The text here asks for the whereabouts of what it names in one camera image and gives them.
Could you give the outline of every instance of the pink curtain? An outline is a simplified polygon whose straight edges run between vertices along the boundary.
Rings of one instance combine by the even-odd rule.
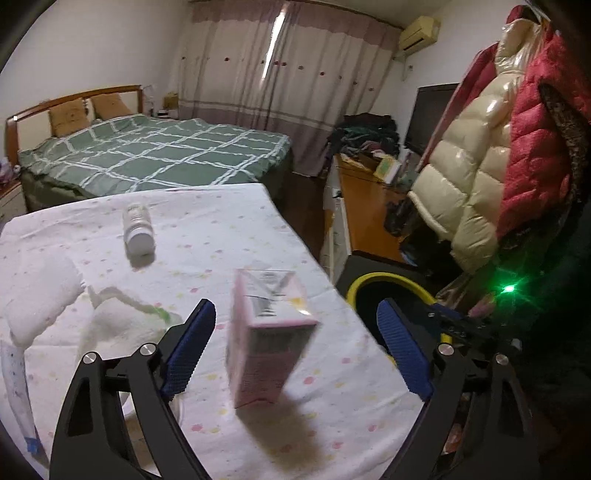
[[[362,14],[272,0],[199,2],[193,22],[181,117],[287,134],[294,170],[311,176],[334,125],[371,109],[400,35]]]

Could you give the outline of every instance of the metal screw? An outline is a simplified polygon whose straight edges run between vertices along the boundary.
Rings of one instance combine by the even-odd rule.
[[[94,363],[95,360],[96,360],[96,353],[94,353],[94,352],[87,353],[85,356],[82,357],[82,361],[84,363],[86,363],[87,365]]]
[[[437,350],[439,351],[440,354],[445,355],[445,356],[452,356],[453,352],[454,352],[453,347],[449,343],[439,344],[439,346],[437,347]]]
[[[503,365],[503,367],[509,365],[509,359],[506,355],[503,355],[502,353],[498,353],[495,355],[495,361],[499,365]]]
[[[139,352],[144,356],[150,356],[156,351],[156,346],[153,343],[146,343],[139,348]]]

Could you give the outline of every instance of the white bottle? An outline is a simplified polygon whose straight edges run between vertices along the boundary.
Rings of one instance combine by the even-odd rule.
[[[123,212],[124,241],[133,257],[153,254],[156,249],[154,229],[148,209],[133,203]]]

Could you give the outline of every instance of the pink box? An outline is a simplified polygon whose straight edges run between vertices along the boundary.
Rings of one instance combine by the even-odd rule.
[[[226,350],[234,408],[275,403],[317,325],[294,272],[237,270]]]

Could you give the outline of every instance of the puffer jacket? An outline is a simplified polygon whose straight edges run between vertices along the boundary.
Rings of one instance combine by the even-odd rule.
[[[497,77],[452,122],[408,194],[426,224],[452,243],[452,255],[468,273],[485,265],[498,247],[511,112],[542,38],[542,28],[530,20],[504,27]]]
[[[555,88],[591,124],[591,83],[563,38],[549,31],[515,101],[498,238],[542,217],[571,189],[568,150],[540,97],[543,84]]]
[[[507,17],[506,23],[511,23],[518,18],[527,18],[529,16],[534,17],[529,7],[525,5],[517,5],[511,9],[509,16]],[[443,134],[449,128],[455,118],[466,108],[472,101],[479,96],[486,86],[492,82],[496,77],[496,65],[495,56],[496,49],[499,43],[495,43],[490,47],[478,52],[472,64],[468,68],[466,75],[460,85],[457,86],[455,92],[453,92],[452,99],[447,104],[447,108],[437,125],[437,128],[433,132],[429,145],[423,153],[421,158],[421,166],[427,165],[433,150],[437,144],[441,141]]]

